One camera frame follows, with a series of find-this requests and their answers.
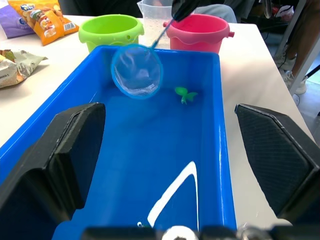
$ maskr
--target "green toy fish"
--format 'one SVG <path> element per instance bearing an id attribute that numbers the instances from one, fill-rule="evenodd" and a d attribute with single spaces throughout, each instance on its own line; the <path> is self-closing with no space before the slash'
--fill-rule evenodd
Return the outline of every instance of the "green toy fish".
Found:
<path id="1" fill-rule="evenodd" d="M 182 104 L 187 104 L 187 100 L 190 102 L 193 102 L 194 97 L 196 95 L 198 95 L 197 92 L 189 92 L 188 93 L 188 89 L 186 89 L 185 87 L 181 87 L 181 86 L 176 87 L 175 92 L 176 92 L 176 94 L 182 96 L 182 98 L 181 98 Z"/>

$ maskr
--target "floor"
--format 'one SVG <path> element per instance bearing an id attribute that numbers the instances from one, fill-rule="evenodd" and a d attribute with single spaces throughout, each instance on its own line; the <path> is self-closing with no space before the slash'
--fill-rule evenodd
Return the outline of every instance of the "floor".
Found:
<path id="1" fill-rule="evenodd" d="M 262 33 L 265 44 L 267 45 L 271 55 L 273 56 L 281 41 L 281 35 Z M 320 65 L 320 54 L 313 62 L 309 71 Z M 294 95 L 293 99 L 308 126 L 315 142 L 320 146 L 320 70 L 310 77 L 307 82 L 307 91 L 305 94 Z"/>

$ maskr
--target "crumpled snack wrapper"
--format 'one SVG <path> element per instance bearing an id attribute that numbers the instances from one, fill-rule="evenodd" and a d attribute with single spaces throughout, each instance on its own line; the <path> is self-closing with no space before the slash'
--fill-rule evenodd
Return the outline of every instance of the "crumpled snack wrapper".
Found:
<path id="1" fill-rule="evenodd" d="M 0 50 L 0 88 L 26 80 L 39 63 L 46 59 L 23 50 Z"/>
<path id="2" fill-rule="evenodd" d="M 8 3 L 40 37 L 43 45 L 79 30 L 63 16 L 58 0 L 8 0 Z"/>

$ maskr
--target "white table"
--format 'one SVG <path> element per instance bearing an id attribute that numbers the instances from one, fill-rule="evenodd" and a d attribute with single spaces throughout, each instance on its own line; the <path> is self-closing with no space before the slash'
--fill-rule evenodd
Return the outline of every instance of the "white table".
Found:
<path id="1" fill-rule="evenodd" d="M 80 25 L 88 17 L 68 18 Z M 220 61 L 236 221 L 238 226 L 249 223 L 269 228 L 286 221 L 276 218 L 249 166 L 235 106 L 250 104 L 286 114 L 312 136 L 258 28 L 251 24 L 231 24 L 230 28 L 235 35 L 223 40 Z M 1 35 L 2 32 L 0 49 L 19 48 L 49 60 L 41 63 L 22 84 L 0 89 L 0 147 L 88 55 L 86 45 L 79 42 L 76 33 L 44 47 L 36 35 L 10 40 L 3 40 Z"/>

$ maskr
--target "green bucket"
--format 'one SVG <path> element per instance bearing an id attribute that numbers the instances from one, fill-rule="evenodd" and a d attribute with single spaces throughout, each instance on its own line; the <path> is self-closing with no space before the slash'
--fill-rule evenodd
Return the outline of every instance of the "green bucket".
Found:
<path id="1" fill-rule="evenodd" d="M 112 14 L 97 16 L 84 22 L 79 29 L 79 40 L 89 52 L 99 45 L 125 46 L 138 44 L 144 34 L 142 23 L 133 16 Z"/>

